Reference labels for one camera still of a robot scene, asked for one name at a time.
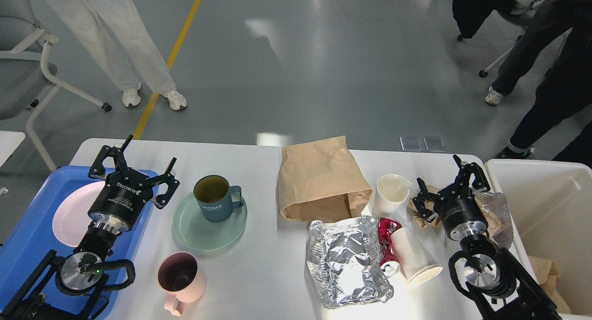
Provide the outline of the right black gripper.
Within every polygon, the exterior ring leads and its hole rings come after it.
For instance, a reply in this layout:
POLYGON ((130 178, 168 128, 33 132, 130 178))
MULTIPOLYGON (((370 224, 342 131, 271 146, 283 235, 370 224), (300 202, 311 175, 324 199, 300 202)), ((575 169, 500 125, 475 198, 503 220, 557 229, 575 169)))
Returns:
POLYGON ((453 155, 459 171, 452 185, 440 189, 437 193, 428 192, 423 179, 417 178, 420 187, 413 199, 418 213, 427 221, 432 222, 436 214, 443 223, 446 235, 451 240, 461 241, 469 235, 484 235, 488 223, 483 215, 473 192, 482 193, 491 190, 482 168, 475 162, 467 163, 459 156, 453 155), (425 207, 425 201, 433 201, 437 213, 425 207))

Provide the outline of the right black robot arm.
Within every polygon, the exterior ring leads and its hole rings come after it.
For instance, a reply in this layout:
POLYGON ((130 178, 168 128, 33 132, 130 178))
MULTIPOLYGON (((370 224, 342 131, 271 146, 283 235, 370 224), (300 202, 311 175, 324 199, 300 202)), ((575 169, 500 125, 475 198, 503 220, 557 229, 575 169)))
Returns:
POLYGON ((417 179, 419 193, 412 198, 421 219, 438 217, 450 240, 461 249, 448 267, 455 288, 471 299, 485 320, 558 320, 556 304, 505 247, 487 234, 486 217, 475 200, 476 192, 490 185, 482 168, 453 156, 459 168, 452 184, 437 193, 417 179))

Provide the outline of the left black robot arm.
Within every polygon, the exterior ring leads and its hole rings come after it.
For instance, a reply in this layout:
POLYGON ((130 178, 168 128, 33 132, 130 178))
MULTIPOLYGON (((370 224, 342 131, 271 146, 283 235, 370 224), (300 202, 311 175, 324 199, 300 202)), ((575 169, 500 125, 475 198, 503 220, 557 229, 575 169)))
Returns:
POLYGON ((1 249, 3 320, 93 320, 136 277, 130 257, 152 205, 169 204, 173 158, 161 175, 103 145, 91 166, 51 173, 1 249))

